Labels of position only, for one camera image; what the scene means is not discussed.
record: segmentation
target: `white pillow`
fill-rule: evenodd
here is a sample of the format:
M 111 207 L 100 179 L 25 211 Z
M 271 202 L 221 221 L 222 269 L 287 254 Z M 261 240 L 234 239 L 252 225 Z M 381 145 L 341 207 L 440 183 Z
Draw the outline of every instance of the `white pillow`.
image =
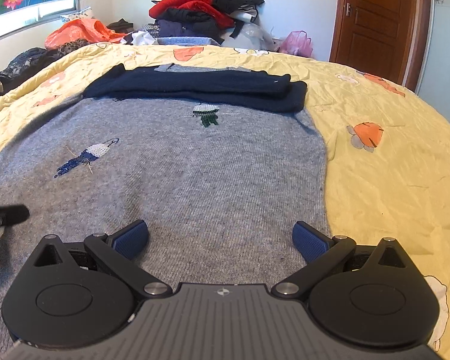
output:
M 63 23 L 68 23 L 69 21 L 75 19 L 94 19 L 93 11 L 91 7 L 85 8 L 82 11 L 70 13 L 69 15 L 60 15 L 60 19 L 62 19 Z

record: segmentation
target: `plastic bag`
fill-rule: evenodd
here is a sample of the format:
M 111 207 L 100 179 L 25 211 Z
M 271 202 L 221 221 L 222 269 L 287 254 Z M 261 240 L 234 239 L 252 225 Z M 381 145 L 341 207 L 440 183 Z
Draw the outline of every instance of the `plastic bag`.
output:
M 232 32 L 233 28 L 221 35 L 225 39 L 222 47 L 274 51 L 272 36 L 256 24 L 245 23 L 235 39 L 230 37 Z
M 74 42 L 78 39 L 86 39 L 91 43 L 118 43 L 125 35 L 109 30 L 101 21 L 96 19 L 75 19 L 52 32 L 46 38 L 45 48 L 47 50 L 56 49 L 65 43 Z
M 312 39 L 307 37 L 305 31 L 293 31 L 284 40 L 279 48 L 280 53 L 290 54 L 295 56 L 303 56 L 310 58 L 312 56 Z

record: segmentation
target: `bed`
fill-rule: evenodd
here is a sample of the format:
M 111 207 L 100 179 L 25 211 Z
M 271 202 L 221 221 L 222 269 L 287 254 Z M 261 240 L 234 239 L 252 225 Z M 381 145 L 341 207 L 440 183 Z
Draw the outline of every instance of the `bed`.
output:
M 400 241 L 437 295 L 441 314 L 429 344 L 450 360 L 450 125 L 438 112 L 402 86 L 338 64 L 215 46 L 98 43 L 0 98 L 0 152 L 30 121 L 119 63 L 245 67 L 305 81 L 306 109 L 327 147 L 331 233 L 364 245 Z

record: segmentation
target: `orange plastic bag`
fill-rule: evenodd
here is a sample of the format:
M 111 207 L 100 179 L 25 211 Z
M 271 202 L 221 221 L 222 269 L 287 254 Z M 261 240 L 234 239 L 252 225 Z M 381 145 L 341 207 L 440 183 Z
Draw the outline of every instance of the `orange plastic bag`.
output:
M 118 43 L 126 34 L 109 30 L 96 19 L 75 19 L 62 25 L 52 32 L 45 41 L 47 50 L 56 49 L 61 45 L 78 39 L 86 39 L 91 43 Z

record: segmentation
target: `door panel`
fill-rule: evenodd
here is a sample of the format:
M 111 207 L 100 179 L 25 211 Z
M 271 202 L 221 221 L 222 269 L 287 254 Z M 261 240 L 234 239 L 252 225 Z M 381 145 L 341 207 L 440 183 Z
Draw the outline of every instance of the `door panel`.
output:
M 413 0 L 345 0 L 336 62 L 398 82 L 410 46 Z

